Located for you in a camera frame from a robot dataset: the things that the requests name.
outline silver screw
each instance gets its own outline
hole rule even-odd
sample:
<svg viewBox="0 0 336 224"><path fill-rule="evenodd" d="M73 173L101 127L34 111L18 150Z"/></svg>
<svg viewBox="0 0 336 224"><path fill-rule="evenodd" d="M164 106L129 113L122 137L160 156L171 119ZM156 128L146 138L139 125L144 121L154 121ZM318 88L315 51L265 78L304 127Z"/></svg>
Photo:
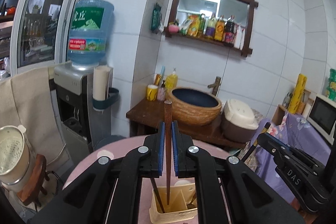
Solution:
<svg viewBox="0 0 336 224"><path fill-rule="evenodd" d="M98 163L101 165L107 164L109 162L109 158L108 157L100 157L98 160Z"/></svg>
<svg viewBox="0 0 336 224"><path fill-rule="evenodd" d="M190 153L197 153L198 151L199 151L199 149L198 149L198 147L197 146L190 146L189 148L188 148L188 150L189 150L189 152Z"/></svg>
<svg viewBox="0 0 336 224"><path fill-rule="evenodd" d="M232 156L229 158L229 163L231 164L237 164L239 162L239 159L235 156Z"/></svg>
<svg viewBox="0 0 336 224"><path fill-rule="evenodd" d="M140 152L140 153L146 153L146 152L148 152L148 147L147 146L140 146L139 148L138 148L138 151Z"/></svg>

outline yellow mug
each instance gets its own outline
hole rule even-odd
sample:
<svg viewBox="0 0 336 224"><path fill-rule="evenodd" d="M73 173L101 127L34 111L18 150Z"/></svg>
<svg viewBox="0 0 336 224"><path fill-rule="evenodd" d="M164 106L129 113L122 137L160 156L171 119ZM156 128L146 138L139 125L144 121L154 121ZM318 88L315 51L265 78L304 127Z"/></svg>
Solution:
<svg viewBox="0 0 336 224"><path fill-rule="evenodd" d="M147 86L147 100L155 101L158 95L158 86L157 85L148 85Z"/></svg>

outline strainer pot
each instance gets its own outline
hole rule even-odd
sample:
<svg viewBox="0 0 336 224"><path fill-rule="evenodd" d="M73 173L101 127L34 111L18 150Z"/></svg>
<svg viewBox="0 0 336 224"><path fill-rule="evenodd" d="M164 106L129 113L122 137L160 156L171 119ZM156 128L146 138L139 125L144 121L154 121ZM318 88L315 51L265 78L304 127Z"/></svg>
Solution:
<svg viewBox="0 0 336 224"><path fill-rule="evenodd" d="M29 179L30 151L25 141L24 126L0 128L0 180L6 188L18 184L25 185L23 178Z"/></svg>

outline pink table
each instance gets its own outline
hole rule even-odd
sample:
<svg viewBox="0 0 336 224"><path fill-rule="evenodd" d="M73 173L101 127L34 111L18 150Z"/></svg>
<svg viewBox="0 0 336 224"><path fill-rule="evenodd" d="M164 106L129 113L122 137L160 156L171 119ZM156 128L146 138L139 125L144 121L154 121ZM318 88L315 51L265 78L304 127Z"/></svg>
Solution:
<svg viewBox="0 0 336 224"><path fill-rule="evenodd" d="M110 143L99 150L93 152L92 154L88 155L84 160L82 160L73 172L68 177L64 188L67 187L74 179L76 179L82 172L84 172L90 165L92 165L98 158L102 156L108 156L110 159L117 159L120 157L124 157L128 151L137 148L143 145L143 141L146 136L137 136L132 138L127 138L124 140L120 140L114 143ZM229 153L226 151L215 147L213 145L193 140L194 145L207 150L212 156L225 159L229 156ZM172 173L171 173L171 185L174 185L179 179L175 177L174 173L174 164L172 162ZM194 179L188 179L191 183L194 182ZM160 178L155 179L157 186L166 186L166 160L164 159L163 165L163 174ZM142 189L141 189L141 196L140 196L140 207L139 207L139 224L149 224L151 223L150 216L149 216L149 208L151 207L152 202L152 184L150 179L144 178L142 179ZM195 216L193 219L176 222L176 223L188 223L188 224L197 224L198 218Z"/></svg>

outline sink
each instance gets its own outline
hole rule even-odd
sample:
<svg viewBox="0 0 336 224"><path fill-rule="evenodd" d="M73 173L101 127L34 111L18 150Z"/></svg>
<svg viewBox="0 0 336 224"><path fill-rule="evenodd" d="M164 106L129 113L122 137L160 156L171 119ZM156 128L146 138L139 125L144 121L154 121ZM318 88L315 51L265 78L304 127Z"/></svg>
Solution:
<svg viewBox="0 0 336 224"><path fill-rule="evenodd" d="M173 119L195 126L211 123L221 112L221 101L206 92L191 88L174 88L167 94L172 101Z"/></svg>

